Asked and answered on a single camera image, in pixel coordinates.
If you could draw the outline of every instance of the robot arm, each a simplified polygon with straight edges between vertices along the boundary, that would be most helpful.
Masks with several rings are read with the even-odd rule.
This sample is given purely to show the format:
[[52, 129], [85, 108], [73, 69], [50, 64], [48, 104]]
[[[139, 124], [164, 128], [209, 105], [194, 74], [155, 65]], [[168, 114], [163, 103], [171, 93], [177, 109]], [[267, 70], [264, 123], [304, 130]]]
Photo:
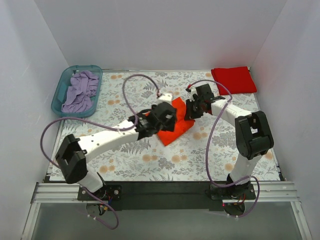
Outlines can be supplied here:
[[105, 183], [99, 173], [87, 163], [108, 150], [150, 137], [160, 130], [173, 132], [176, 123], [176, 109], [171, 105], [172, 98], [171, 94], [164, 93], [151, 109], [137, 113], [138, 124], [135, 127], [133, 127], [135, 116], [114, 126], [116, 129], [132, 127], [130, 130], [104, 130], [79, 138], [75, 138], [73, 134], [66, 136], [55, 156], [66, 183], [78, 183], [96, 197], [103, 199], [107, 195]]
[[[190, 99], [186, 101], [185, 119], [197, 119], [204, 113], [218, 116], [227, 100], [222, 96], [214, 96], [209, 84], [191, 89]], [[235, 127], [238, 158], [232, 172], [227, 177], [227, 184], [233, 183], [245, 176], [251, 176], [258, 161], [274, 146], [274, 140], [269, 128], [267, 117], [262, 111], [250, 112], [233, 104], [228, 104], [221, 118]], [[250, 179], [238, 182], [244, 186]]]

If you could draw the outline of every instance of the white wall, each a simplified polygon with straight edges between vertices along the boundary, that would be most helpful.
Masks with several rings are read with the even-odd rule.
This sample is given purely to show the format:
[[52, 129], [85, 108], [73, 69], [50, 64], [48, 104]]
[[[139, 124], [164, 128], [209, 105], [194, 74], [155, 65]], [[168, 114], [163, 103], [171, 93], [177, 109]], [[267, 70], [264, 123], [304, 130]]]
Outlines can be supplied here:
[[251, 66], [286, 0], [35, 0], [69, 65]]
[[[68, 65], [33, 0], [0, 0], [0, 32], [0, 239], [18, 240], [46, 173], [40, 135]], [[56, 133], [48, 131], [48, 152]]]
[[251, 72], [284, 176], [294, 181], [313, 239], [320, 239], [320, 4], [288, 0]]

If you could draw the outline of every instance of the folded red cloth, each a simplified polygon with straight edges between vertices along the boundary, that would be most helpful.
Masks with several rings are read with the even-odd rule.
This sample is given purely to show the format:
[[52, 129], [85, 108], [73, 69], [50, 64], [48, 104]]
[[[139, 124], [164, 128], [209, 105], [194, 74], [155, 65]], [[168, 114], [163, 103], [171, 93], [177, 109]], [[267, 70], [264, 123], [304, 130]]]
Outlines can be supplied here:
[[[231, 94], [256, 93], [257, 88], [246, 66], [233, 68], [214, 68], [211, 70], [215, 81], [224, 85]], [[227, 91], [217, 85], [220, 95], [228, 95]]]
[[174, 131], [159, 131], [158, 137], [167, 146], [188, 131], [194, 124], [195, 120], [185, 120], [186, 104], [180, 97], [172, 101], [172, 106], [176, 108], [177, 121], [174, 126]]

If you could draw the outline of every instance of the floral fabric surface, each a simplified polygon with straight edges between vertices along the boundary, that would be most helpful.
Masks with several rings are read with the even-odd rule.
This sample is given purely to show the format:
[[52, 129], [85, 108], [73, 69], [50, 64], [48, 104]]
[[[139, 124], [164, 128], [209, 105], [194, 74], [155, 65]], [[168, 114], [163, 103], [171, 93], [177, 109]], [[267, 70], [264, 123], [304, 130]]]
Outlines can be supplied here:
[[[115, 126], [132, 116], [122, 96], [122, 84], [124, 78], [134, 73], [137, 72], [104, 73], [96, 112], [87, 119]], [[206, 71], [139, 73], [154, 79], [162, 93], [170, 92], [175, 98], [181, 97], [183, 101], [189, 97], [185, 91], [188, 84], [197, 80], [213, 79], [211, 73]], [[213, 83], [210, 85], [214, 95], [219, 95], [217, 86]], [[126, 95], [136, 112], [149, 109], [156, 102], [154, 85], [143, 77], [135, 77], [127, 82]], [[258, 110], [253, 94], [234, 94], [232, 103], [245, 110]], [[109, 150], [93, 159], [89, 165], [99, 172], [105, 181], [207, 181], [205, 151], [215, 119], [215, 116], [209, 114], [196, 119], [191, 129], [166, 147], [154, 135]], [[69, 134], [81, 137], [102, 130], [94, 125], [67, 120], [59, 141]], [[212, 178], [225, 181], [234, 168], [237, 156], [235, 129], [226, 121], [220, 120], [209, 150]], [[253, 175], [261, 181], [280, 180], [271, 151], [258, 162]], [[56, 167], [52, 169], [50, 180], [64, 180], [61, 171]]]

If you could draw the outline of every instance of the blue plastic tray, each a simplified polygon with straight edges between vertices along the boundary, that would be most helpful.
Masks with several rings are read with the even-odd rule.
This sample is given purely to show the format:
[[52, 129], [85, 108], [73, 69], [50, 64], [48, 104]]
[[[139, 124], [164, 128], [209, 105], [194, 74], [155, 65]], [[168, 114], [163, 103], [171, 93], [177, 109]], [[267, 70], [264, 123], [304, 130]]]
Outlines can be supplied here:
[[[82, 72], [85, 70], [88, 70], [99, 77], [99, 84], [96, 90], [96, 95], [94, 97], [91, 97], [91, 100], [93, 101], [92, 107], [83, 112], [62, 112], [61, 106], [66, 102], [68, 87], [71, 86], [71, 82], [70, 82], [71, 77], [74, 75], [74, 73]], [[56, 90], [52, 99], [52, 103], [51, 103], [52, 111], [60, 117], [86, 118], [91, 116], [92, 114], [94, 114], [97, 108], [101, 82], [102, 82], [102, 69], [96, 65], [88, 65], [88, 66], [75, 65], [75, 66], [68, 67], [61, 74], [58, 86], [56, 87]]]

